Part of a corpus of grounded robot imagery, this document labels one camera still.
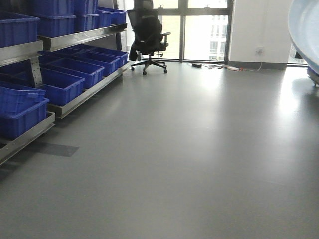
gray floor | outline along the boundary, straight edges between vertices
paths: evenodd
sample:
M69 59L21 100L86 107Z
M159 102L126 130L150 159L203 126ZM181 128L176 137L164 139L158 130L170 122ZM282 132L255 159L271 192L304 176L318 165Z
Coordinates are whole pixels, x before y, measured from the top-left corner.
M318 239L302 68L127 71L0 167L1 239Z

chair backrest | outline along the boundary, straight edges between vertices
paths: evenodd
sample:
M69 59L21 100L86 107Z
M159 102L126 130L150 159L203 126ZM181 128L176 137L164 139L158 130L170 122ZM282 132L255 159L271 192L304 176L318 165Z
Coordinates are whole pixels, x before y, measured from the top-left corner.
M162 25L158 19L158 12L153 9L134 9L128 11L129 19L138 40L146 40L155 35L161 41L160 34Z

plastic crate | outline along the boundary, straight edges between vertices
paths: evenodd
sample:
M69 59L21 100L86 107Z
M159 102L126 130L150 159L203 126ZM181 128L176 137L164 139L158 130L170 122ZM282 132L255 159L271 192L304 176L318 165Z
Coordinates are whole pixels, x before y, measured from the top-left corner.
M39 18L0 11L0 48L38 39Z
M0 115L12 116L41 102L45 91L9 82L0 82Z
M89 31L96 28L98 14L77 15L75 19L75 31Z
M42 56L39 56L38 59L41 65L47 65L53 61L59 60L60 58L55 56L42 55Z
M74 33L74 19L76 16L40 17L39 35L58 37Z
M25 67L24 64L20 62L0 67L0 73L8 74L11 76L19 74L22 71L25 71Z
M116 10L107 7L98 7L98 10L108 11L112 14L111 24L120 25L126 22L126 11Z
M28 11L41 17L74 15L74 0L28 0Z
M83 87L86 89L102 80L104 70L98 65L66 58L54 61L45 68L84 78Z
M76 15L95 14L98 7L98 0L75 0L74 13Z
M16 139L46 118L48 99L12 116L0 117L0 135L8 139Z
M63 106L71 100L79 96L83 91L84 78L65 74L58 71L53 71L41 68L42 81L45 92L45 97L50 100L50 103ZM16 76L23 80L28 77L25 73Z
M97 21L97 28L107 27L111 25L112 13L109 11L97 10L99 19Z
M129 56L129 54L128 54L127 52L124 52L124 51L117 51L117 50L111 50L111 49L100 48L100 47L92 48L92 49L90 49L90 51L119 57L119 58L120 58L120 60L119 60L119 62L120 62L119 67L122 67L122 66L124 66L126 63L128 63L128 56Z
M53 56L53 57L59 57L59 58L66 58L66 57L71 57L77 53L83 52L83 50L77 50L77 49L72 49L72 48L64 48L58 51L40 51L40 54L46 55L46 56Z
M80 52L75 54L74 57L82 59L83 61L96 64L104 67L103 76L108 76L117 70L118 58L114 56L108 56L95 52Z
M76 49L76 50L90 50L90 49L95 48L95 47L89 46L89 45L84 45L84 44L79 44L79 45L71 46L69 48Z

stainless steel shelf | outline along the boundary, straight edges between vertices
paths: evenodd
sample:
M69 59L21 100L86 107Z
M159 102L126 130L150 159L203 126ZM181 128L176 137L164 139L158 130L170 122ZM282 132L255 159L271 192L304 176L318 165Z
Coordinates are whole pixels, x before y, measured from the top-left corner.
M130 67L130 63L127 63L123 67L119 68L117 71L113 72L111 75L105 77L102 81L97 83L96 85L92 86L91 88L84 91L81 95L79 95L77 98L69 102L68 104L64 106L57 106L57 105L48 105L48 110L55 112L56 117L62 119L66 117L69 113L71 113L73 110L78 108L81 104L86 102L89 98L91 98L93 95L95 95L97 92L99 92L101 89L106 87L108 84L110 84L112 81L114 81L116 78L118 78L120 75L123 74L124 71L126 71Z
M82 44L85 42L97 40L106 36L125 31L127 23L121 25L113 25L104 28L98 28L91 31L83 31L65 36L49 38L39 36L38 38L43 41L43 49L47 51L57 51L66 47Z
M42 41L0 48L0 66L40 56L37 52L42 50Z
M55 113L48 112L47 118L40 122L38 125L21 135L14 141L7 141L1 139L1 143L6 144L3 148L0 148L0 165L5 163L8 159L13 157L15 154L20 152L30 143L39 138L42 134L46 133L49 129L54 126Z

white wall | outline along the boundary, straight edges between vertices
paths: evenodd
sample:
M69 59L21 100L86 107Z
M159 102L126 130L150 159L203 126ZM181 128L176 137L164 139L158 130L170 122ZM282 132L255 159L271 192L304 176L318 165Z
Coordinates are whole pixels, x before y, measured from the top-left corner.
M235 0L230 61L287 63L292 0ZM257 46L264 53L256 54Z

